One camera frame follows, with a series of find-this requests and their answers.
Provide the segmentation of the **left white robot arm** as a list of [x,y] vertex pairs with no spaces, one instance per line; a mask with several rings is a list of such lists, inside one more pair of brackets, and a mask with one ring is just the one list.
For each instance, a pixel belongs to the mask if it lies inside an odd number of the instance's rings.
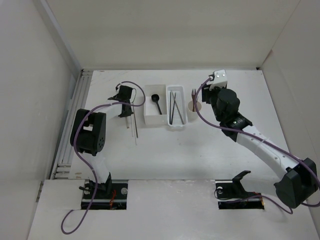
[[133,88],[119,84],[116,94],[109,98],[112,103],[102,104],[87,110],[77,110],[73,122],[70,144],[77,157],[89,167],[93,180],[84,188],[90,194],[107,198],[112,192],[112,177],[102,157],[98,156],[106,143],[107,121],[119,117],[127,118],[133,114],[131,101]]

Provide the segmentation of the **beige plastic spoon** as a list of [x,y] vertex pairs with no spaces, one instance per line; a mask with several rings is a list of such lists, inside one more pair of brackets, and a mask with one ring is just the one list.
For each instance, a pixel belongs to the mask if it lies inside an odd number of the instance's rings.
[[130,124],[129,124],[129,119],[128,119],[128,117],[126,116],[124,119],[125,119],[126,128],[127,128],[127,129],[130,129]]

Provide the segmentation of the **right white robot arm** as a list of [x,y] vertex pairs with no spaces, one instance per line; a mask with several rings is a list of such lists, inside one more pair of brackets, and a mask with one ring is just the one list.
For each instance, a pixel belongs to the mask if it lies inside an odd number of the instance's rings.
[[275,172],[279,178],[274,183],[278,199],[291,210],[306,206],[305,201],[320,187],[316,163],[310,158],[302,160],[268,141],[239,112],[240,100],[233,90],[206,85],[196,93],[201,94],[203,103],[211,105],[219,122],[217,129],[254,153]]

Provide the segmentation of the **brown wooden fork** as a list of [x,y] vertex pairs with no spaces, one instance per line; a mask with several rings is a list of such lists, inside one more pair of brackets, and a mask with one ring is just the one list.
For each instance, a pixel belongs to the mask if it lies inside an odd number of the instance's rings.
[[191,91],[191,98],[192,98],[192,112],[196,111],[196,105],[197,105],[197,90],[195,88]]

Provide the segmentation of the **black chopstick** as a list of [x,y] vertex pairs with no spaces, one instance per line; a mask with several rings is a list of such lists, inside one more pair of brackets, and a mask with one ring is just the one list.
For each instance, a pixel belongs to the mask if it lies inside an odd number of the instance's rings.
[[169,92],[169,124],[171,125],[172,118],[172,91]]
[[173,94],[173,92],[171,92],[172,96],[173,96],[173,104],[172,104],[172,112],[171,112],[171,117],[170,117],[170,124],[173,124],[173,120],[174,120],[174,113],[175,113],[175,107],[176,107],[176,96],[177,93],[175,92]]

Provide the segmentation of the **black plastic spoon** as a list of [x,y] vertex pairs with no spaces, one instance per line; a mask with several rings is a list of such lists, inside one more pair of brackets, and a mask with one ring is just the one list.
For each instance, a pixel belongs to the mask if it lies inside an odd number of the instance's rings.
[[156,107],[157,107],[159,114],[162,115],[163,113],[162,113],[160,105],[159,105],[160,96],[158,94],[152,94],[151,100],[152,100],[152,102],[154,102],[156,104]]

